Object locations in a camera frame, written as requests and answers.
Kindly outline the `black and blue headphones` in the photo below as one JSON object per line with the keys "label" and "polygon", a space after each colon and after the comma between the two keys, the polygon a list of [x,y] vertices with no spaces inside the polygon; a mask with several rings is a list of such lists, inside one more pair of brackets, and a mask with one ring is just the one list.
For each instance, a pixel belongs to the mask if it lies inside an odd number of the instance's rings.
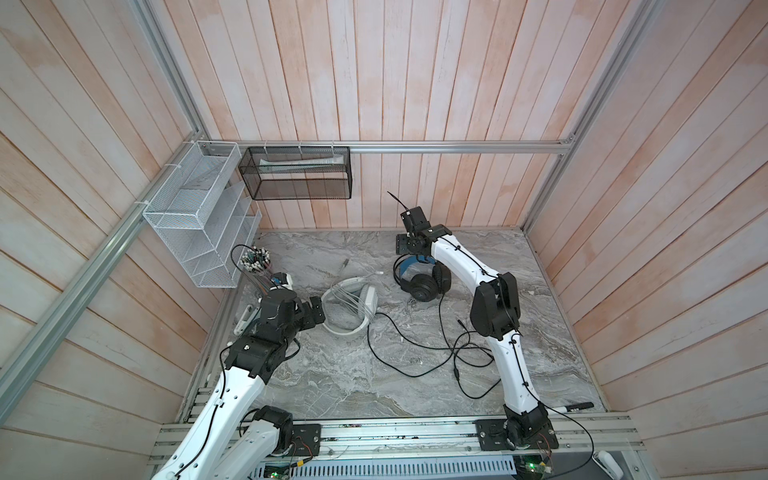
{"label": "black and blue headphones", "polygon": [[[416,273],[410,279],[404,277],[414,265],[430,267],[429,273]],[[393,264],[393,279],[400,289],[419,302],[430,302],[448,293],[452,287],[452,273],[442,262],[428,256],[402,255]]]}

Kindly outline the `white headphones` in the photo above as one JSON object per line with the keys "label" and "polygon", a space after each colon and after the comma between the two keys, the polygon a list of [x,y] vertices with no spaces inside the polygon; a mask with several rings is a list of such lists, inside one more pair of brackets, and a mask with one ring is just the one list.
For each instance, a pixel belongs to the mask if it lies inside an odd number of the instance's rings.
{"label": "white headphones", "polygon": [[[379,297],[373,284],[373,277],[382,274],[382,271],[375,271],[364,276],[350,277],[339,281],[326,290],[321,296],[326,315],[326,320],[322,324],[325,330],[335,336],[346,337],[356,335],[366,329],[375,317],[378,308]],[[326,303],[331,297],[339,300],[360,321],[354,329],[336,330],[330,326],[328,323],[330,315],[327,313]]]}

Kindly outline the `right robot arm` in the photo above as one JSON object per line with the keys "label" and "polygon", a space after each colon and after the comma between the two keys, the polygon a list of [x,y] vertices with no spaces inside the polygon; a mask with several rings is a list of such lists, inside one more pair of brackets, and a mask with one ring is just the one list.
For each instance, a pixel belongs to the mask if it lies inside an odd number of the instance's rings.
{"label": "right robot arm", "polygon": [[486,338],[504,391],[506,443],[512,449],[535,443],[551,429],[548,412],[536,394],[520,339],[517,280],[483,263],[440,225],[396,236],[399,255],[431,257],[473,293],[470,321]]}

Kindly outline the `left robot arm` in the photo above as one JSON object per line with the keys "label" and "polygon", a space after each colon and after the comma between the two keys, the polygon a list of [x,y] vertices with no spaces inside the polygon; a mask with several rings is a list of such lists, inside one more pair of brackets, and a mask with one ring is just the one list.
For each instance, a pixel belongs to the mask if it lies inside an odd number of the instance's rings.
{"label": "left robot arm", "polygon": [[277,368],[290,356],[297,334],[325,322],[322,300],[301,300],[275,287],[260,301],[258,313],[219,355],[221,372],[208,402],[156,479],[244,479],[272,454],[289,454],[293,416],[276,407],[255,411],[236,442],[231,439]]}

